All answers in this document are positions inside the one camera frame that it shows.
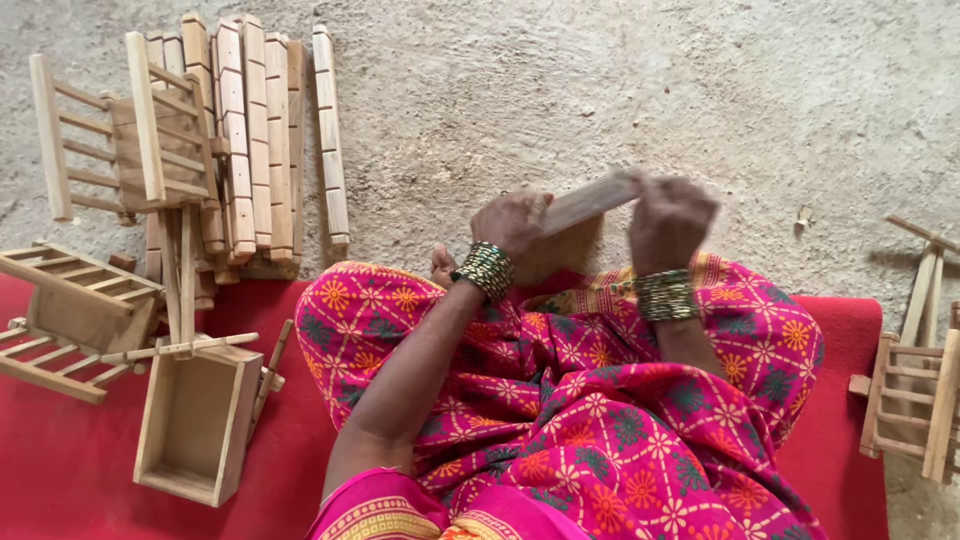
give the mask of bangle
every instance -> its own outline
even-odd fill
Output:
[[[464,264],[450,278],[457,281],[467,278],[487,293],[492,305],[497,305],[507,296],[514,284],[514,264],[503,250],[490,242],[475,242]]]
[[[636,308],[648,321],[671,321],[697,316],[699,309],[693,302],[686,269],[667,270],[649,276],[634,278]]]

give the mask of woman's right hand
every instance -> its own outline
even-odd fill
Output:
[[[543,236],[543,219],[553,193],[519,191],[494,199],[470,221],[474,242],[490,242],[516,264]]]
[[[630,224],[634,273],[641,277],[686,268],[707,237],[717,202],[687,178],[636,181],[640,200]]]

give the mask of wooden frame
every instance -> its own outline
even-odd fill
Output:
[[[236,492],[263,355],[231,346],[154,359],[133,481],[218,507]]]

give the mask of wooden peg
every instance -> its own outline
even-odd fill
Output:
[[[270,357],[270,364],[267,366],[267,372],[263,374],[263,382],[260,383],[260,391],[257,392],[256,402],[253,404],[250,433],[247,435],[248,443],[250,443],[250,439],[253,437],[253,430],[256,428],[256,423],[260,419],[260,412],[263,411],[263,404],[267,401],[267,394],[270,393],[271,386],[274,382],[274,376],[276,375],[276,365],[280,362],[280,358],[283,356],[283,350],[287,346],[287,336],[290,335],[290,329],[293,328],[293,326],[294,322],[291,319],[287,319],[283,323],[283,328],[280,329],[280,337],[274,346],[274,354]]]

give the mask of red carpet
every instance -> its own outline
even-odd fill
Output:
[[[245,347],[269,355],[306,285],[223,287],[198,328],[258,331]],[[23,316],[31,290],[0,275],[0,321]],[[882,462],[857,450],[866,402],[847,394],[851,374],[871,373],[879,305],[797,300],[823,328],[827,358],[778,465],[832,540],[888,538]],[[302,538],[320,505],[335,432],[300,358],[291,339],[278,369],[287,383],[263,409],[240,489],[218,509],[132,482],[147,375],[114,381],[101,405],[0,377],[0,538]]]

